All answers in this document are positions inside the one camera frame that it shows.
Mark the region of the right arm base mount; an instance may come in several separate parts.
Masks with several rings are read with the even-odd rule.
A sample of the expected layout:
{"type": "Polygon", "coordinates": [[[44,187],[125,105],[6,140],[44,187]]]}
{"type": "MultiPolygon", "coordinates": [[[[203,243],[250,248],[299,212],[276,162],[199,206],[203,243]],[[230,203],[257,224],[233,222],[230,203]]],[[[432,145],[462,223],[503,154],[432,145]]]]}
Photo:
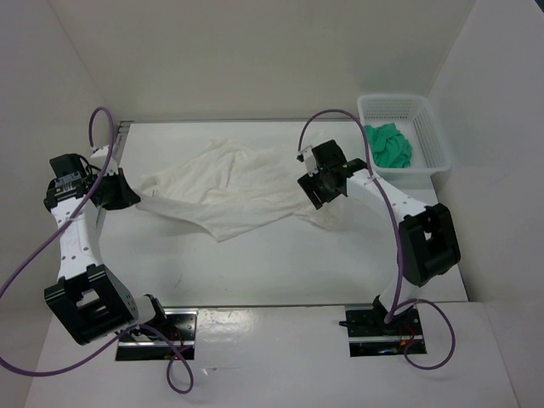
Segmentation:
{"type": "Polygon", "coordinates": [[[386,324],[387,311],[376,297],[372,304],[347,306],[338,324],[347,330],[351,357],[426,354],[419,313],[409,307],[386,324]]]}

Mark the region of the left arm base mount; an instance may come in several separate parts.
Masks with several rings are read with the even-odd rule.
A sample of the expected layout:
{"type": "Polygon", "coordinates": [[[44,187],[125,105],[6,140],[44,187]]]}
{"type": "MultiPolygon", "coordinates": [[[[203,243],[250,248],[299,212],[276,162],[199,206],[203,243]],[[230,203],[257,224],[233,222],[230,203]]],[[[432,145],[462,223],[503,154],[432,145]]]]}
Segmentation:
{"type": "MultiPolygon", "coordinates": [[[[157,327],[176,346],[186,360],[193,360],[196,351],[197,309],[166,308],[166,322],[157,327]]],[[[133,330],[116,346],[116,361],[169,361],[177,359],[167,343],[152,331],[133,330]]]]}

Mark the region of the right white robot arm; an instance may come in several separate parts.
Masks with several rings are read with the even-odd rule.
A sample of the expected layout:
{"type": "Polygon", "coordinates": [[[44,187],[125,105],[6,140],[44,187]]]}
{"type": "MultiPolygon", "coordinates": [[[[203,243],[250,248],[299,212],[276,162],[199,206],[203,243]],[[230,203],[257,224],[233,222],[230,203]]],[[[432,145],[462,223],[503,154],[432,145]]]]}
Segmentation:
{"type": "Polygon", "coordinates": [[[461,260],[450,210],[410,197],[360,158],[349,161],[334,140],[300,150],[297,159],[306,167],[297,182],[316,209],[345,196],[391,223],[399,271],[373,301],[371,320],[378,332],[392,333],[419,289],[461,260]]]}

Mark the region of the white tank top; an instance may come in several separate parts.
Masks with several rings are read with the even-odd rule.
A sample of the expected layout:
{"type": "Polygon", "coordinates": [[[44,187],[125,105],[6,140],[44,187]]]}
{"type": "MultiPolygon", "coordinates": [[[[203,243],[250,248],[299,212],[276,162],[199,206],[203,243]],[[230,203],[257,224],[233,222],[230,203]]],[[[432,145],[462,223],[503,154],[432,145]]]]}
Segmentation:
{"type": "Polygon", "coordinates": [[[196,224],[216,241],[290,216],[326,230],[339,229],[343,200],[315,209],[298,185],[305,173],[284,145],[259,149],[213,140],[185,163],[146,177],[136,190],[137,208],[196,224]]]}

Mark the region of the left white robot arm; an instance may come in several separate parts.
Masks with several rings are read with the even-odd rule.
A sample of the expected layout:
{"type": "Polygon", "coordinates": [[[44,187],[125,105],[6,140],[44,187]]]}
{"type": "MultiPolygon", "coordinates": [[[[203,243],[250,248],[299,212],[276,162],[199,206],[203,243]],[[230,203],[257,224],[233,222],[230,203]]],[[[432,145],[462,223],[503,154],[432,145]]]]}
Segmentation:
{"type": "Polygon", "coordinates": [[[81,345],[134,324],[149,339],[163,337],[169,319],[158,299],[134,297],[101,256],[99,215],[140,201],[122,169],[105,148],[88,159],[58,156],[50,165],[55,177],[44,205],[60,232],[60,268],[56,283],[44,291],[46,304],[81,345]]]}

